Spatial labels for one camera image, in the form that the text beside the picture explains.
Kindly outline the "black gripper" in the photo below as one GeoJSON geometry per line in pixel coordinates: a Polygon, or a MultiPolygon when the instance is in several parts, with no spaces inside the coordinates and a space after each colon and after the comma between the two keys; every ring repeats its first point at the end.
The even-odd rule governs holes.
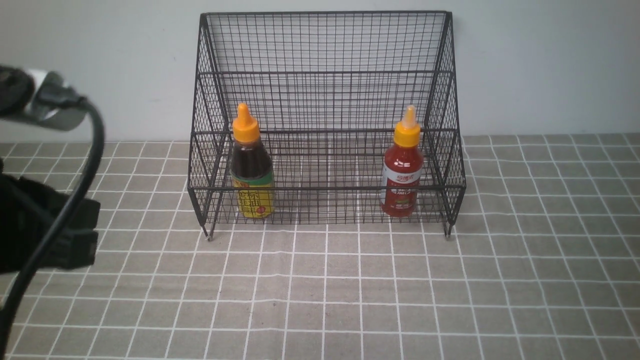
{"type": "MultiPolygon", "coordinates": [[[[0,272],[19,272],[36,251],[70,196],[47,184],[1,173],[0,272]]],[[[77,212],[57,237],[40,269],[66,271],[92,266],[98,249],[101,203],[80,202],[77,212]]]]}

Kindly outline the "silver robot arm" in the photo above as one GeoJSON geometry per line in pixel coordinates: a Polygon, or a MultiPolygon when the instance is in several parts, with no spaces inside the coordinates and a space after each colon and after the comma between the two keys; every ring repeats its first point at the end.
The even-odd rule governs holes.
{"type": "MultiPolygon", "coordinates": [[[[86,111],[53,101],[52,91],[78,96],[55,71],[1,67],[1,117],[23,125],[70,132],[82,123],[86,111]]],[[[37,250],[48,228],[62,211],[69,195],[44,183],[1,170],[2,274],[19,272],[37,250]]],[[[91,198],[78,210],[43,258],[39,269],[72,271],[92,266],[98,248],[101,204],[91,198]]]]}

